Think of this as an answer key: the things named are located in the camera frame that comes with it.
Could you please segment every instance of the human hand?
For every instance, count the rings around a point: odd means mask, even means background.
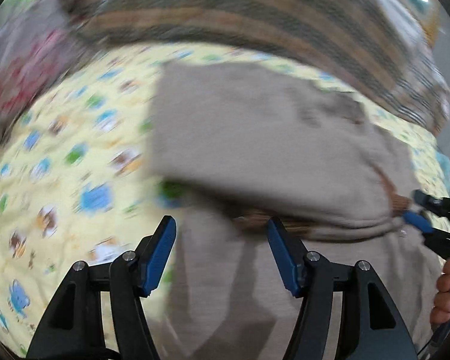
[[[450,319],[450,259],[443,266],[443,275],[437,280],[437,290],[430,313],[430,323],[441,324]]]

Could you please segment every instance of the yellow patterned blanket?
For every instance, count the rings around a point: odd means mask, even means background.
[[[75,261],[111,261],[135,249],[163,215],[180,221],[180,188],[148,174],[149,100],[162,63],[172,59],[195,65],[256,62],[324,90],[355,92],[315,68],[262,52],[141,43],[109,52],[41,96],[0,150],[0,340],[20,356]],[[410,145],[423,189],[447,196],[433,135],[354,96],[373,123]],[[447,221],[433,221],[450,230]],[[143,302],[148,320],[163,315],[170,279],[166,268],[159,288]],[[103,324],[107,346],[116,349],[105,297]]]

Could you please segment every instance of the blue cartoon animal print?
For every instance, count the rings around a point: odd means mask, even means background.
[[[193,54],[193,50],[177,50],[173,53],[176,59],[183,59]]]
[[[11,168],[10,168],[10,164],[5,163],[3,164],[3,166],[0,168],[0,178],[4,178],[9,176],[11,173]]]
[[[0,311],[0,326],[5,333],[8,333],[7,320],[5,319],[5,315],[3,315],[2,311]]]
[[[25,149],[31,150],[35,146],[39,138],[40,133],[37,130],[32,131],[23,143]]]
[[[251,59],[252,61],[268,61],[271,58],[270,54],[267,54],[266,52],[255,52]]]
[[[90,189],[87,185],[80,195],[79,209],[94,213],[108,211],[112,207],[112,190],[108,184],[99,185]]]
[[[10,286],[10,305],[22,317],[27,316],[23,310],[25,307],[30,306],[30,298],[25,294],[25,290],[17,279],[13,280]]]
[[[42,159],[37,165],[33,167],[30,172],[30,177],[34,180],[40,180],[50,171],[51,162],[48,158]]]
[[[334,79],[334,77],[326,72],[320,72],[319,77],[323,81],[331,81]]]
[[[120,74],[122,72],[123,69],[110,69],[108,72],[102,74],[98,80],[99,81],[106,81],[108,79],[112,79],[115,76],[117,76],[118,74]]]
[[[95,120],[95,126],[103,131],[103,132],[109,132],[115,128],[117,124],[116,121],[116,110],[115,109],[109,109],[102,114],[100,114],[97,119]]]
[[[72,99],[78,99],[80,96],[82,96],[88,89],[88,86],[84,85],[80,89],[77,89],[76,91],[73,91],[70,94],[70,98]]]

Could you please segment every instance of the striped blanket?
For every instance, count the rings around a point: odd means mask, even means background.
[[[110,44],[207,41],[293,58],[438,133],[449,89],[399,0],[71,0],[79,33]]]

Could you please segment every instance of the blue gripper pad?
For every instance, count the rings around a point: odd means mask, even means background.
[[[156,243],[155,249],[152,252],[150,258],[146,264],[145,281],[142,285],[145,296],[149,296],[150,293],[158,287],[160,279],[167,264],[168,257],[172,250],[173,244],[176,238],[176,222],[174,218],[169,217],[168,223],[165,225],[159,240]]]
[[[403,213],[403,220],[405,223],[415,226],[422,233],[433,233],[433,227],[430,225],[428,220],[416,212],[405,211]]]
[[[294,297],[299,297],[300,285],[297,265],[294,263],[292,255],[288,252],[285,241],[279,234],[279,230],[272,219],[268,221],[267,238],[271,252],[274,255],[275,263],[282,277],[283,285]]]

